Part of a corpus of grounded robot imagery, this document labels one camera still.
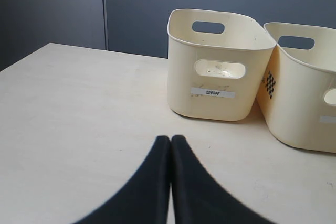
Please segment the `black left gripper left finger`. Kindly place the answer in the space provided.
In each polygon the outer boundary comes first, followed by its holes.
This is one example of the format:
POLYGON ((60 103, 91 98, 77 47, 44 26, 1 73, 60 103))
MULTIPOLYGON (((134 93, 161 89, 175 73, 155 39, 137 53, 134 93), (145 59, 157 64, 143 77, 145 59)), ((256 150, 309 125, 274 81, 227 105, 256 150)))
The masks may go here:
POLYGON ((156 137, 143 163, 123 187, 77 223, 167 223, 170 147, 167 136, 156 137))

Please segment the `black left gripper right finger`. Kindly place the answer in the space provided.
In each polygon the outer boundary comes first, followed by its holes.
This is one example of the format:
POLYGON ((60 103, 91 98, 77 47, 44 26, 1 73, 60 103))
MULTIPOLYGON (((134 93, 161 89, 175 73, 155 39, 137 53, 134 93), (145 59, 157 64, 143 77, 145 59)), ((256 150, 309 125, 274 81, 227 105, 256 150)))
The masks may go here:
POLYGON ((176 223, 271 223, 226 191, 182 135, 171 139, 171 162, 176 223))

